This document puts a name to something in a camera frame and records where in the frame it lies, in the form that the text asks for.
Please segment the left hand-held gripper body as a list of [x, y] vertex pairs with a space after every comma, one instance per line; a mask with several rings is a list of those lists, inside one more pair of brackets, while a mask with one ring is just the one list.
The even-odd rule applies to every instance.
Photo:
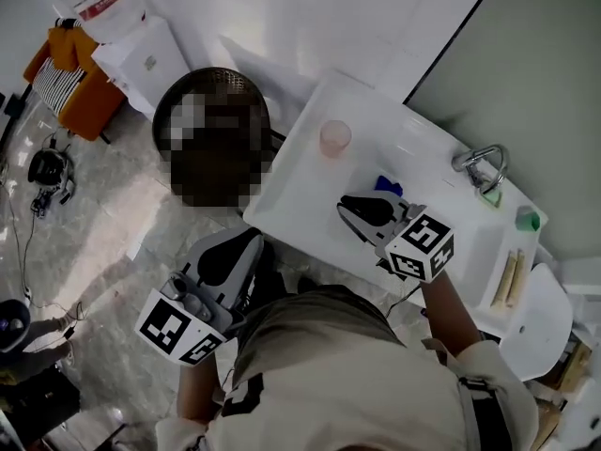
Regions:
[[244, 324], [238, 302], [237, 290], [222, 292], [173, 272], [159, 290], [149, 293], [134, 331], [169, 361], [197, 366]]

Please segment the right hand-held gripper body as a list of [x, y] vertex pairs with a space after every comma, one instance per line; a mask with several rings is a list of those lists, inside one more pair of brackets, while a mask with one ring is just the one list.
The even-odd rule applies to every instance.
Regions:
[[453, 229], [425, 205], [410, 204], [378, 263], [403, 280], [432, 282], [455, 255]]

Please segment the pink cup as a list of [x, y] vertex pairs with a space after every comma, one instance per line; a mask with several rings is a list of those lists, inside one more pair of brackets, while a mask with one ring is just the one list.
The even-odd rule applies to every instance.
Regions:
[[323, 155], [337, 158], [348, 146], [352, 138], [351, 129], [341, 120], [325, 122], [319, 134], [319, 146]]

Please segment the white water dispenser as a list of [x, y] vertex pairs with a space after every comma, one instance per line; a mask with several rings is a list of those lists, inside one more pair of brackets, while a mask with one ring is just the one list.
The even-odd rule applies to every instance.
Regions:
[[157, 16], [120, 41], [98, 46], [92, 57], [130, 106], [149, 120], [172, 84], [190, 71], [168, 22]]

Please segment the person's left forearm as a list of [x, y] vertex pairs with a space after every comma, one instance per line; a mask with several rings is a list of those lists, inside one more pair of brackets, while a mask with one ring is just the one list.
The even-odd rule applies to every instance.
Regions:
[[213, 396], [221, 389], [213, 354], [194, 367], [182, 366], [177, 392], [177, 416], [203, 425], [209, 423], [219, 410]]

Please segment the person's right forearm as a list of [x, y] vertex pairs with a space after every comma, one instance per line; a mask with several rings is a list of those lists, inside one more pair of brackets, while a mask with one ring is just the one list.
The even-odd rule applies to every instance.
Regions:
[[480, 342], [482, 336], [446, 271], [421, 286], [432, 336], [454, 356]]

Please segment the green cup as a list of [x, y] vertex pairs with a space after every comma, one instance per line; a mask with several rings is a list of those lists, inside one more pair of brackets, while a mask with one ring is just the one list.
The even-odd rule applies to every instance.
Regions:
[[541, 217], [534, 208], [521, 206], [516, 211], [515, 226], [522, 232], [538, 232], [541, 228]]

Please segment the clear large water bottle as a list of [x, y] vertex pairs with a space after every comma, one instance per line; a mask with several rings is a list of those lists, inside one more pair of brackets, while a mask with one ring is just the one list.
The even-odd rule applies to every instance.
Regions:
[[61, 0], [98, 43], [114, 43], [142, 24], [145, 0]]

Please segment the person's legs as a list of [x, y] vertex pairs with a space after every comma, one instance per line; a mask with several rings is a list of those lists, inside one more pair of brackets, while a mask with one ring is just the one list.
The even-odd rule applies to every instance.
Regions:
[[261, 257], [254, 272], [254, 287], [248, 301], [240, 309], [244, 317], [249, 317], [253, 312], [270, 306], [274, 302], [292, 297], [295, 299], [301, 294], [315, 290], [317, 282], [308, 276], [302, 275], [297, 284], [299, 294], [290, 294], [286, 291], [285, 281], [277, 269], [276, 255], [272, 244], [264, 242]]

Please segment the white sink cabinet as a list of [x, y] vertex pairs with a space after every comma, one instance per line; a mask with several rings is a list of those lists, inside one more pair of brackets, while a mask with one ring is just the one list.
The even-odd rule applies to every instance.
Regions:
[[[322, 154], [319, 134], [341, 120], [352, 138], [337, 157]], [[477, 326], [507, 333], [510, 310], [492, 307], [510, 251], [532, 264], [538, 234], [516, 229], [516, 211], [532, 201], [512, 182], [501, 186], [498, 209], [488, 206], [469, 178], [451, 166], [462, 145], [449, 133], [408, 109], [336, 71], [316, 87], [278, 151], [244, 221], [309, 256], [415, 304], [422, 295], [412, 279], [400, 280], [378, 266], [371, 245], [340, 219], [344, 194], [373, 188], [379, 176], [398, 182], [411, 203], [425, 204], [455, 232], [455, 255], [447, 272]]]

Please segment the beige wooden stick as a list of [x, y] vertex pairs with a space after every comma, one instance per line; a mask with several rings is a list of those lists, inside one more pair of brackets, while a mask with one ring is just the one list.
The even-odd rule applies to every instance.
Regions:
[[512, 285], [512, 282], [514, 279], [516, 264], [517, 264], [516, 252], [510, 251], [508, 254], [506, 263], [505, 263], [505, 267], [504, 267], [502, 275], [501, 275], [501, 280], [499, 282], [497, 291], [496, 291], [495, 296], [491, 303], [492, 307], [505, 306], [505, 302], [506, 302], [507, 296], [509, 294], [509, 290], [511, 288], [511, 285]]
[[523, 288], [523, 279], [525, 271], [525, 253], [522, 250], [517, 252], [516, 267], [511, 282], [511, 286], [506, 297], [505, 303], [508, 307], [514, 307], [518, 302], [520, 292]]

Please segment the chrome faucet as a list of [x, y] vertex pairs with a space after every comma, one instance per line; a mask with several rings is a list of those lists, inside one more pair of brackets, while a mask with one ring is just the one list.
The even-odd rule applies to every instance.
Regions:
[[[500, 167], [494, 178], [478, 170], [478, 163], [485, 157], [497, 154], [500, 157]], [[451, 166], [457, 173], [466, 172], [472, 186], [480, 195], [490, 194], [492, 191], [499, 190], [503, 184], [509, 166], [509, 152], [500, 145], [494, 144], [480, 149], [471, 149], [460, 154], [456, 154], [451, 160]]]

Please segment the black round wicker chair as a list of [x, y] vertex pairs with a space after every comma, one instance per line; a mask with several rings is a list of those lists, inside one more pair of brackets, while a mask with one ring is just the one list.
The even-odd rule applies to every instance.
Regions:
[[236, 70], [193, 70], [160, 100], [152, 137], [170, 187], [196, 208], [244, 208], [285, 141], [256, 84]]

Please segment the dark glass cabinet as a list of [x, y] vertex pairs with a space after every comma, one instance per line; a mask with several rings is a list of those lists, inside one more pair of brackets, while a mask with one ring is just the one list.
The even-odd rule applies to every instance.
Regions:
[[0, 409], [24, 447], [78, 413], [80, 390], [57, 367], [16, 385], [0, 385]]

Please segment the person's beige olive shirt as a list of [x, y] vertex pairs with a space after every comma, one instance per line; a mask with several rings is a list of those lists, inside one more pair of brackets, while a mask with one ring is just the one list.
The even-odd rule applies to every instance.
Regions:
[[496, 390], [513, 451], [529, 451], [538, 430], [534, 398], [495, 342], [457, 356], [437, 339], [407, 344], [345, 288], [253, 312], [238, 333], [224, 400], [259, 373], [265, 388], [252, 412], [222, 417], [219, 409], [205, 425], [165, 418], [157, 451], [469, 451], [459, 377]]

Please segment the small blue black device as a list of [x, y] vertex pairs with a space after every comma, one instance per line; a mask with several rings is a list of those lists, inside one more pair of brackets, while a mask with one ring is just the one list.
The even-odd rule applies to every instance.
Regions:
[[52, 195], [46, 192], [40, 192], [32, 201], [30, 210], [34, 216], [38, 219], [43, 219], [46, 215], [47, 209], [50, 207], [52, 202]]

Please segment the black white helmet device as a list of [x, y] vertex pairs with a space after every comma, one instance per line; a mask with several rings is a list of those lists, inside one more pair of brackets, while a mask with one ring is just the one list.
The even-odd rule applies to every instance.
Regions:
[[43, 148], [32, 158], [27, 179], [30, 183], [38, 185], [38, 194], [40, 192], [50, 193], [52, 199], [56, 196], [59, 202], [61, 191], [67, 180], [74, 181], [71, 159], [64, 151]]

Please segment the orange sofa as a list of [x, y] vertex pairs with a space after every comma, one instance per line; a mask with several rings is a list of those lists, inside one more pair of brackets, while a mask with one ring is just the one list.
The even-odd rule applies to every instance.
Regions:
[[[39, 69], [43, 45], [23, 73], [25, 81], [31, 87]], [[125, 99], [126, 96], [110, 83], [107, 75], [97, 65], [93, 71], [85, 73], [85, 77], [56, 118], [62, 127], [87, 141], [99, 138], [107, 141], [103, 135], [104, 129]]]

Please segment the brown cardboard box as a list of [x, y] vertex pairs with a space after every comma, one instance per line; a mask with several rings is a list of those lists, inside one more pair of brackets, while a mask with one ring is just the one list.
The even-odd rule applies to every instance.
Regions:
[[531, 451], [541, 451], [559, 429], [562, 414], [576, 399], [591, 360], [592, 351], [585, 344], [571, 344], [560, 360], [544, 376], [528, 381], [538, 409], [538, 432]]

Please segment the orange cushion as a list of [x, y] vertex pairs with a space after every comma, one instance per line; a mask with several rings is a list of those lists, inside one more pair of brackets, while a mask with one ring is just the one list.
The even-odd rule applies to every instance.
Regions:
[[48, 43], [50, 56], [58, 70], [74, 72], [81, 69], [89, 73], [97, 67], [92, 54], [99, 44], [81, 26], [49, 29]]

